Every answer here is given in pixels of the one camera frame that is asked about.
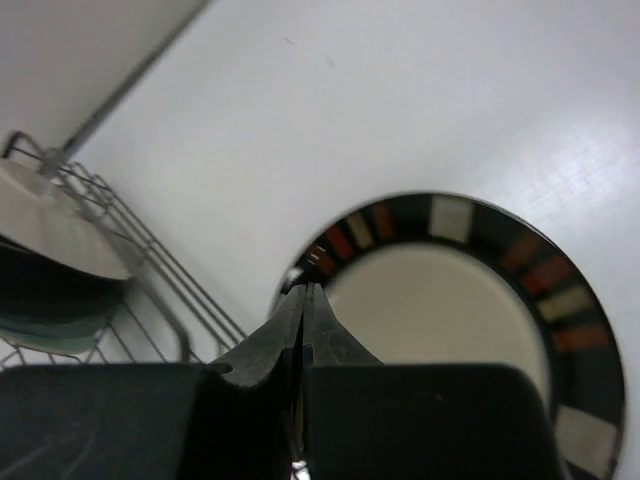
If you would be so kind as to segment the green flower plate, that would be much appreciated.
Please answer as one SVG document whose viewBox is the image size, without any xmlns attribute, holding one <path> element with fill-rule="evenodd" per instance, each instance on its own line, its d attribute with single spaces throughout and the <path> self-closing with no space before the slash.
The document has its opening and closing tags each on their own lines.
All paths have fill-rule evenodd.
<svg viewBox="0 0 640 480">
<path fill-rule="evenodd" d="M 88 333 L 71 333 L 68 336 L 48 332 L 38 332 L 31 325 L 11 323 L 1 319 L 1 339 L 16 347 L 24 347 L 43 353 L 60 355 L 79 355 L 91 350 L 98 342 L 103 328 Z"/>
</svg>

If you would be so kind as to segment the grey tree pattern plate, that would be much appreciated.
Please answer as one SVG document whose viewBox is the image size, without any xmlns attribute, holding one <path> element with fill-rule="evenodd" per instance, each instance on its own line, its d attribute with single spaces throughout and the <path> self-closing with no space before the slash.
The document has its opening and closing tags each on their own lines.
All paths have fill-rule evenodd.
<svg viewBox="0 0 640 480">
<path fill-rule="evenodd" d="M 51 180 L 1 161 L 1 234 L 50 260 L 111 280 L 131 277 L 80 205 Z"/>
</svg>

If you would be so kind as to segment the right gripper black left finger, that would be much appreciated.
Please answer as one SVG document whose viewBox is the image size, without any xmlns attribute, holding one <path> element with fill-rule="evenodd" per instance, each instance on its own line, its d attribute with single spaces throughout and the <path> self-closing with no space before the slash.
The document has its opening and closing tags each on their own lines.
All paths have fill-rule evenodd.
<svg viewBox="0 0 640 480">
<path fill-rule="evenodd" d="M 15 367 L 1 376 L 5 479 L 289 479 L 306 289 L 209 364 Z"/>
</svg>

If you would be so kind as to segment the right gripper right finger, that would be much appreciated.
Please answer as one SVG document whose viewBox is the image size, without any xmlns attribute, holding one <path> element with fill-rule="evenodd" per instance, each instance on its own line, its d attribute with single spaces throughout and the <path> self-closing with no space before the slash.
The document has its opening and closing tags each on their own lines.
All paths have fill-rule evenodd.
<svg viewBox="0 0 640 480">
<path fill-rule="evenodd" d="M 314 479 L 559 479 L 537 389 L 504 364 L 385 365 L 310 284 L 304 445 Z"/>
</svg>

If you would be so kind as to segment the dark striped rim plate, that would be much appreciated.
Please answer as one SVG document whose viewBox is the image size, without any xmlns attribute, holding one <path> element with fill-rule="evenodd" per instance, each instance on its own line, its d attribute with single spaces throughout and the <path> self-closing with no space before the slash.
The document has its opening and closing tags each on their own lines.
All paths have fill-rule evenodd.
<svg viewBox="0 0 640 480">
<path fill-rule="evenodd" d="M 571 259 L 522 219 L 476 199 L 404 193 L 319 233 L 279 291 L 317 283 L 338 320 L 386 363 L 504 363 L 551 417 L 573 479 L 610 479 L 626 392 L 619 348 Z"/>
</svg>

